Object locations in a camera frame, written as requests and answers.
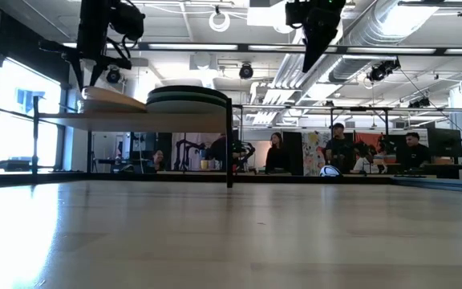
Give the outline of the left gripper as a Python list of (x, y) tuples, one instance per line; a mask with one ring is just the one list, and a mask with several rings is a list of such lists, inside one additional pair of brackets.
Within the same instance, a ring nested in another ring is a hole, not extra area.
[(75, 47), (67, 47), (47, 39), (42, 39), (38, 43), (40, 50), (60, 54), (72, 66), (80, 91), (84, 87), (80, 62), (82, 59), (95, 61), (89, 83), (90, 87), (96, 85), (98, 78), (107, 70), (108, 65), (116, 65), (124, 69), (132, 68), (131, 61), (124, 55), (119, 59), (106, 56), (111, 4), (112, 0), (81, 1)]

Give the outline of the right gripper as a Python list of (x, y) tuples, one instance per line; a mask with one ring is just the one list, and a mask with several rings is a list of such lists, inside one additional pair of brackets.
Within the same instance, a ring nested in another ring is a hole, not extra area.
[(302, 26), (306, 47), (302, 72), (307, 73), (320, 59), (338, 33), (342, 9), (347, 0), (311, 0), (309, 23)]

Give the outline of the sage green plate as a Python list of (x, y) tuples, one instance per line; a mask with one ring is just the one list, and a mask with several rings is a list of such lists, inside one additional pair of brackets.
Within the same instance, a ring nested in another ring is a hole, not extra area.
[(174, 101), (174, 100), (226, 104), (226, 99), (222, 99), (219, 97), (213, 97), (213, 96), (203, 96), (203, 95), (157, 96), (157, 97), (148, 98), (147, 104), (152, 104), (152, 103), (156, 103), (160, 101)]

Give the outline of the black track light cluster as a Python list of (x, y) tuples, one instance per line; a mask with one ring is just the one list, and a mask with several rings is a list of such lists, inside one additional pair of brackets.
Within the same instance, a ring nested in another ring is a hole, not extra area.
[(367, 79), (372, 83), (379, 82), (400, 68), (401, 66), (398, 59), (385, 60), (371, 68), (371, 71), (367, 74)]
[(427, 97), (421, 97), (419, 99), (413, 100), (409, 105), (408, 108), (426, 108), (431, 105), (430, 100)]

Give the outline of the large bright window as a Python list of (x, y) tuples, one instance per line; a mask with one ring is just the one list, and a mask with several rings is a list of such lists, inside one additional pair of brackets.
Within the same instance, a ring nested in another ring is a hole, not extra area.
[(5, 59), (0, 67), (0, 161), (32, 160), (35, 97), (42, 112), (58, 112), (60, 82)]

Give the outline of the floral poster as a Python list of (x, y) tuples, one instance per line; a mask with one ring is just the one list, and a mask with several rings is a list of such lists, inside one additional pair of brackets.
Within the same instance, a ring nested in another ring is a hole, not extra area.
[(302, 134), (302, 167), (305, 177), (317, 177), (326, 164), (324, 149), (330, 139), (328, 132), (304, 132)]

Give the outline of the black upright panel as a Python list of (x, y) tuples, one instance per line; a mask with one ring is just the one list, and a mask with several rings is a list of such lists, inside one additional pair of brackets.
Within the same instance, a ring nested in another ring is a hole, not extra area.
[(294, 176), (303, 175), (302, 134), (289, 132), (286, 144), (290, 153), (290, 169)]

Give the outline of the orange cloth backdrop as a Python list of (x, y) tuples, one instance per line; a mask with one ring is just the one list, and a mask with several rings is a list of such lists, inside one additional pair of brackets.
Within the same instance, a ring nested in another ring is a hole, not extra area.
[(377, 151), (381, 150), (381, 140), (384, 135), (382, 133), (356, 132), (354, 142), (363, 142), (366, 145), (373, 145)]

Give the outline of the overhead led light bar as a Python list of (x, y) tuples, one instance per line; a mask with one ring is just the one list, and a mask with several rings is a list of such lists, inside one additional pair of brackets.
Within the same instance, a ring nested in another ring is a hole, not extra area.
[[(127, 43), (129, 51), (207, 51), (232, 53), (304, 54), (302, 44), (254, 43)], [(329, 45), (324, 55), (409, 55), (462, 57), (462, 47), (346, 46)]]

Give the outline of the black computer monitor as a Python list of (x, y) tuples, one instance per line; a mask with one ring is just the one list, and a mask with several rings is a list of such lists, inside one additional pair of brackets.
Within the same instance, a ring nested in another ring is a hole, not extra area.
[(428, 148), (434, 157), (462, 157), (461, 134), (459, 130), (444, 128), (428, 129)]
[(399, 149), (406, 146), (406, 137), (404, 135), (388, 135), (386, 145), (387, 154), (392, 158), (396, 158)]

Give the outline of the black white ball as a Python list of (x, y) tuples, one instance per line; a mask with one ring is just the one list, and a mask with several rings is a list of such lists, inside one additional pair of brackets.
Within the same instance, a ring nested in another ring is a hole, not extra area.
[(333, 165), (324, 165), (320, 169), (319, 176), (320, 177), (341, 177), (342, 173), (340, 172), (338, 168), (334, 167)]

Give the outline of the blue flat pad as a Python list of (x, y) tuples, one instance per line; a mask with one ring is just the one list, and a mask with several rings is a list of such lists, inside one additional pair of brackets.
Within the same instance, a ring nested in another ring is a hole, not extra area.
[(393, 185), (462, 192), (462, 180), (457, 179), (393, 177), (391, 183)]

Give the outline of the silver ventilation duct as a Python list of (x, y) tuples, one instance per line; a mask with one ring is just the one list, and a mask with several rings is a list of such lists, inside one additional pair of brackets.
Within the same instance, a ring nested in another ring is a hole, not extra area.
[(416, 32), (439, 9), (437, 6), (400, 6), (399, 2), (422, 0), (378, 0), (346, 35), (345, 46), (394, 46)]

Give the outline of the wood-top black-frame shelf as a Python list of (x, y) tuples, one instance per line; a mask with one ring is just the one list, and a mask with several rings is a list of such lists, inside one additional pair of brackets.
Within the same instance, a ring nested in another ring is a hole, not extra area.
[(32, 174), (38, 174), (39, 123), (47, 122), (87, 132), (86, 171), (92, 168), (93, 132), (203, 132), (224, 133), (227, 140), (226, 174), (232, 175), (233, 106), (226, 100), (225, 112), (217, 114), (172, 114), (172, 113), (41, 113), (38, 98), (34, 98)]

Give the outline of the black metal rig frame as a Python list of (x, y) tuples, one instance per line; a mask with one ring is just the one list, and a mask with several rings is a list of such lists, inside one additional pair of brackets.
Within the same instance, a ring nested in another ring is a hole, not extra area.
[(41, 185), (72, 181), (159, 181), (159, 182), (210, 182), (225, 183), (231, 187), (237, 183), (270, 183), (270, 184), (341, 184), (341, 185), (391, 185), (390, 177), (301, 177), (289, 175), (227, 175), (226, 173), (175, 173), (160, 172), (153, 174), (134, 173), (38, 173), (29, 172), (0, 174), (0, 187), (18, 185)]

